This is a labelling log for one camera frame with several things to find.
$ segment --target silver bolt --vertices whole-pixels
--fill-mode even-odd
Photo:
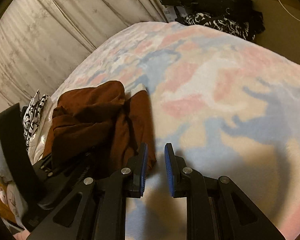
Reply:
[[[83,183],[89,185],[93,182],[93,178],[87,177],[84,179]]]
[[[221,177],[220,177],[220,181],[221,181],[222,183],[227,184],[227,183],[230,182],[230,179],[229,179],[227,176],[221,176]]]
[[[122,170],[121,170],[121,173],[122,174],[129,174],[131,172],[131,170],[129,169],[129,168],[123,168]]]
[[[184,167],[184,168],[182,169],[182,171],[183,171],[185,174],[189,174],[189,173],[192,172],[192,169],[189,168],[189,167]]]

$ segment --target black and white patterned fabric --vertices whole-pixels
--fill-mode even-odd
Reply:
[[[249,33],[249,24],[235,22],[226,18],[224,15],[211,17],[207,13],[193,13],[184,18],[186,25],[203,25],[216,29],[231,35],[247,40]],[[255,39],[256,33],[253,33],[252,40]]]
[[[23,117],[23,129],[24,137],[26,140],[26,148],[29,148],[30,138],[34,135],[40,123],[40,113],[44,107],[49,96],[43,95],[40,99],[40,91],[38,90],[33,98],[30,100],[30,104]]]

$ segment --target brown garment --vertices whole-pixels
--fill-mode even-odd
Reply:
[[[126,100],[123,85],[109,81],[60,96],[43,156],[52,153],[55,168],[93,148],[97,169],[111,174],[137,154],[142,142],[148,144],[147,164],[151,169],[156,159],[148,93],[140,91]]]

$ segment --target multicolored fleece blanket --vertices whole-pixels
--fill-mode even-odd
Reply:
[[[167,142],[204,176],[229,176],[287,240],[297,237],[300,65],[211,28],[139,23],[97,48],[51,98],[109,80],[144,84],[154,117],[158,163],[144,197],[127,201],[126,239],[186,239],[186,200],[168,191]]]

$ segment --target curtain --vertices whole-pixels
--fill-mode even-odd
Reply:
[[[164,21],[158,0],[13,0],[0,20],[0,94],[27,104],[51,95],[104,41]]]

